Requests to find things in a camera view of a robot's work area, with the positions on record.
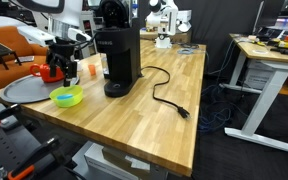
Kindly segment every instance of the wooden table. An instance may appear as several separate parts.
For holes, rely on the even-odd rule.
[[[288,151],[288,143],[255,134],[256,129],[262,122],[265,114],[271,107],[274,99],[288,77],[288,55],[270,51],[271,47],[268,46],[259,46],[250,42],[240,42],[239,37],[232,37],[235,43],[237,43],[237,46],[240,48],[241,52],[235,65],[230,83],[222,84],[222,86],[239,91],[243,89],[243,91],[247,92],[260,93],[260,96],[257,99],[252,112],[248,116],[242,130],[225,128],[225,133],[229,136]],[[272,75],[266,82],[263,91],[246,87],[242,88],[241,86],[236,85],[246,57],[258,60],[268,66],[273,67]]]
[[[140,30],[140,37],[146,40],[155,40],[157,38],[158,33],[155,32],[146,32]],[[170,36],[171,42],[176,43],[190,43],[191,42],[192,31],[189,30],[186,33],[177,33],[174,36]]]
[[[150,162],[154,168],[190,176],[205,54],[200,50],[192,55],[177,54],[178,49],[178,45],[156,49],[152,41],[142,40],[141,63],[142,67],[153,65],[170,72],[170,83],[158,87],[156,95],[183,106],[190,112],[190,120],[181,118],[174,107],[153,100],[153,85],[167,79],[166,74],[155,69],[143,70],[144,77],[138,79],[126,96],[106,97],[99,55],[82,61],[81,103],[58,108],[46,100],[22,107],[31,115]],[[89,64],[96,66],[96,76],[90,76]]]

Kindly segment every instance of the black curtain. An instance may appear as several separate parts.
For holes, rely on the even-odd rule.
[[[149,0],[138,0],[141,26],[150,13]],[[179,10],[192,10],[191,41],[207,45],[208,71],[221,68],[228,46],[229,33],[250,34],[261,0],[174,0]],[[236,58],[232,58],[222,75],[230,76]]]

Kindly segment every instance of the metal frame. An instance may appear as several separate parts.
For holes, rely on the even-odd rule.
[[[245,62],[246,56],[241,52],[236,63],[233,76],[231,78],[230,84],[223,85],[226,88],[234,89],[236,86],[237,78],[241,72],[243,64]],[[256,129],[262,122],[265,114],[271,107],[274,102],[276,96],[281,90],[286,78],[288,77],[288,63],[276,62],[276,61],[265,61],[260,60],[262,63],[271,66],[274,68],[273,74],[270,79],[266,83],[262,92],[260,92],[260,96],[257,99],[251,114],[247,118],[242,130],[237,130],[233,128],[225,128],[225,133],[229,136],[243,139],[246,141],[258,143],[264,146],[269,146],[272,148],[280,149],[283,151],[288,151],[288,143],[274,140],[272,138],[268,138],[265,136],[255,134]],[[247,90],[247,88],[243,87],[243,90],[248,92],[258,93],[256,91]]]

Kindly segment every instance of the black floor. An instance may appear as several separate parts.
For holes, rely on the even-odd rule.
[[[212,81],[204,81],[204,89],[212,84]],[[236,107],[249,114],[258,95],[217,90],[219,88],[202,96],[200,115],[207,117],[208,112],[229,108],[231,118],[224,126],[241,129],[247,117]],[[210,106],[212,102],[220,103]],[[288,152],[229,137],[224,133],[224,126],[214,131],[209,128],[221,125],[227,112],[223,111],[224,116],[208,126],[199,118],[204,133],[199,133],[196,142],[193,177],[202,180],[288,180]],[[288,142],[288,96],[278,95],[256,133]]]

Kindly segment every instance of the desk leg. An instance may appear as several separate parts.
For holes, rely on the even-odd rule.
[[[288,143],[254,134],[288,76],[288,70],[277,69],[265,85],[242,130],[225,128],[225,133],[246,141],[288,151]]]
[[[231,77],[230,83],[229,84],[220,84],[221,87],[225,87],[225,88],[229,88],[229,89],[233,89],[233,90],[238,90],[238,91],[241,90],[242,87],[241,86],[237,86],[236,83],[237,83],[238,77],[241,74],[241,71],[242,71],[243,65],[245,63],[245,60],[246,60],[245,54],[243,52],[240,52],[240,55],[238,56],[238,59],[237,59],[237,62],[236,62],[236,65],[235,65],[235,68],[234,68],[233,75]],[[243,87],[243,91],[252,92],[252,93],[258,93],[258,94],[260,94],[262,92],[260,90],[247,88],[247,87]]]
[[[150,176],[152,180],[166,180],[168,172],[155,164],[150,164]]]
[[[6,70],[8,70],[8,67],[5,64],[5,61],[3,60],[3,58],[1,56],[0,56],[0,63],[3,64],[3,66],[5,67]]]

